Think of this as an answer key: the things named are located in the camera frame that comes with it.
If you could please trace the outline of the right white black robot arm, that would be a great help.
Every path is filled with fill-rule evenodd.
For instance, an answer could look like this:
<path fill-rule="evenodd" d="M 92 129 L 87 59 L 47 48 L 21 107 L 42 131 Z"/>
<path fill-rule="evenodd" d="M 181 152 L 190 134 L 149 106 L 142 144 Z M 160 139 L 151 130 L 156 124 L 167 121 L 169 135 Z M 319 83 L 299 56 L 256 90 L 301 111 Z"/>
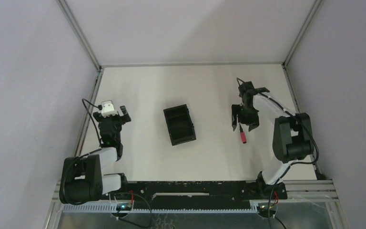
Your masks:
<path fill-rule="evenodd" d="M 261 198 L 270 198 L 275 185 L 283 181 L 293 165 L 305 165 L 304 159 L 318 154 L 318 146 L 312 135 L 310 116 L 307 113 L 291 113 L 270 95 L 265 87 L 254 87 L 251 81 L 237 78 L 240 104 L 231 106 L 232 129 L 240 129 L 241 140 L 246 142 L 242 126 L 249 131 L 260 125 L 259 113 L 263 112 L 274 125 L 270 164 L 258 175 L 256 192 Z"/>

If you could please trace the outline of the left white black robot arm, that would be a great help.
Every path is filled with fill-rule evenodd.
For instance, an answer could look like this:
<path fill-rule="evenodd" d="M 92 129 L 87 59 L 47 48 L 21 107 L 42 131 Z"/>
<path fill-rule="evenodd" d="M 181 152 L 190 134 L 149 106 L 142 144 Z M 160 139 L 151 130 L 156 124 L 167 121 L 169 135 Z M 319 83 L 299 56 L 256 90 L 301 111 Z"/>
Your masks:
<path fill-rule="evenodd" d="M 119 199 L 126 198 L 130 186 L 124 173 L 104 174 L 103 170 L 119 161 L 123 154 L 122 126 L 131 121 L 125 106 L 121 114 L 109 102 L 93 114 L 98 122 L 100 147 L 82 156 L 64 160 L 59 198 L 63 204 L 81 205 L 112 192 Z"/>

